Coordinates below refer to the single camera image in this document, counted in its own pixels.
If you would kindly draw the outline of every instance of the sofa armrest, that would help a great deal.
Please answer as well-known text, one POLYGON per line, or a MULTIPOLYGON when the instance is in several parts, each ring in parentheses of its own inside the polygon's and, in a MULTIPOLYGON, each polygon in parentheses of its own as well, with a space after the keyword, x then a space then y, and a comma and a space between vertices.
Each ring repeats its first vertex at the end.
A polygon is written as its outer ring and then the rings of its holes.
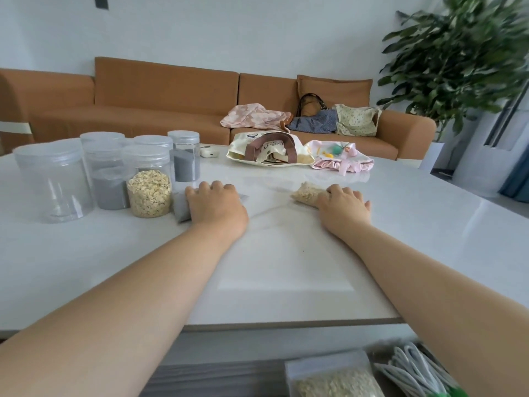
POLYGON ((33 143, 30 117, 43 111, 94 104, 89 75, 0 69, 0 139, 6 153, 33 143))
POLYGON ((422 160, 436 130, 433 119, 384 110, 380 115, 377 138, 398 149, 397 159, 422 160))

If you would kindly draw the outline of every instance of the plant pot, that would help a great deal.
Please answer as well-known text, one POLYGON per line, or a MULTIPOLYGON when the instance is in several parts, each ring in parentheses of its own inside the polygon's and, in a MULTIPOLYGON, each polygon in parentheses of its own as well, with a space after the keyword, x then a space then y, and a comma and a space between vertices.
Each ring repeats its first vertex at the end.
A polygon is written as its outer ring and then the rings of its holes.
POLYGON ((435 161, 439 157, 441 150, 443 149, 444 143, 432 142, 428 148, 426 156, 422 162, 420 162, 419 170, 431 173, 435 161))

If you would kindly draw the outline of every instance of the blue handbag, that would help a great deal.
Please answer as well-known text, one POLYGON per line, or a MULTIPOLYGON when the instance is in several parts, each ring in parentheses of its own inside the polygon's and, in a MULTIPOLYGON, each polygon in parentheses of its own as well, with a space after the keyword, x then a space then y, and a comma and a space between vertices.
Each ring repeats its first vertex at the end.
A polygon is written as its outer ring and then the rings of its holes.
POLYGON ((334 109, 328 109, 320 96, 314 93, 306 93, 299 100, 296 117, 286 127, 291 131, 308 132, 312 134, 332 134, 336 132, 338 113, 334 109), (321 110, 313 116, 301 116, 301 106, 305 99, 314 97, 319 103, 321 110))

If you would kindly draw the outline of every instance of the small plastic bag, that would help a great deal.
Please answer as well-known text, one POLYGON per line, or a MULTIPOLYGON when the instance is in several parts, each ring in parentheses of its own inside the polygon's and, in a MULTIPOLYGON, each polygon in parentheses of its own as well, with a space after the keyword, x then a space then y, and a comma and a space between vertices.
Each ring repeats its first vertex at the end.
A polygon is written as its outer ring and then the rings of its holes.
POLYGON ((298 202, 304 203, 312 207, 317 207, 316 202, 318 200, 318 195, 321 192, 325 192, 325 189, 318 187, 312 183, 302 183, 300 188, 291 194, 291 198, 298 202))
POLYGON ((290 397, 384 397, 364 351, 285 362, 290 397))
MULTIPOLYGON (((248 198, 248 195, 239 194, 239 199, 242 203, 248 198)), ((187 202, 186 194, 176 192, 172 195, 172 208, 175 212, 176 221, 182 223, 191 220, 191 212, 189 211, 189 204, 187 202)))

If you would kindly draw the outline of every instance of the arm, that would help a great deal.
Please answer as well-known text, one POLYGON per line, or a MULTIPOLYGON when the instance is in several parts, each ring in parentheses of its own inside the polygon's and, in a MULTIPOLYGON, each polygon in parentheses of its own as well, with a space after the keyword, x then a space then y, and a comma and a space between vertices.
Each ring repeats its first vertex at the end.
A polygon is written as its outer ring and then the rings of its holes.
POLYGON ((397 159, 422 160, 436 129, 433 119, 384 110, 380 115, 377 138, 398 149, 397 159))
POLYGON ((338 185, 323 225, 366 264, 388 299, 470 396, 529 395, 529 311, 371 225, 371 204, 338 185))
POLYGON ((190 230, 1 344, 0 394, 137 396, 247 226, 235 188, 212 188, 186 190, 190 230))
POLYGON ((33 114, 91 104, 94 80, 89 75, 0 69, 0 138, 5 151, 54 140, 32 133, 29 123, 33 114))

